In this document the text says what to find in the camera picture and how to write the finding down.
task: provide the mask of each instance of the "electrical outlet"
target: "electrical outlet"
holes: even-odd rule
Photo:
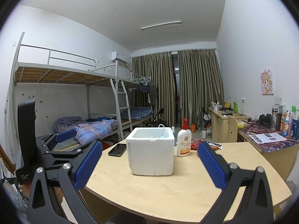
[[[274,104],[275,105],[283,105],[283,99],[280,97],[274,97]]]

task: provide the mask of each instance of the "ear loop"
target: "ear loop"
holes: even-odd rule
[[[158,128],[159,128],[160,126],[163,126],[163,127],[164,127],[164,136],[161,136],[161,138],[165,138],[165,136],[166,136],[166,128],[165,128],[165,126],[162,125],[162,124],[159,124]],[[156,138],[150,137],[150,138],[149,138],[150,141],[156,141],[156,140],[158,140],[158,139],[160,139],[160,137],[156,137]]]

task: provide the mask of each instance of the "air conditioner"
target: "air conditioner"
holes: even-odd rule
[[[112,62],[118,61],[118,62],[120,62],[122,64],[125,64],[125,65],[128,64],[127,62],[124,61],[124,58],[122,58],[122,56],[118,52],[116,52],[116,51],[112,52],[112,54],[111,54],[111,61]]]

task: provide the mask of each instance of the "anime poster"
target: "anime poster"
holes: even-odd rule
[[[272,71],[264,70],[264,72],[260,73],[261,76],[261,86],[262,86],[262,94],[274,94],[273,92],[273,77]]]

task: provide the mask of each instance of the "thermos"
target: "thermos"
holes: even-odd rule
[[[271,120],[271,130],[276,130],[277,126],[277,115],[278,115],[278,108],[275,106],[272,107],[272,120]]]

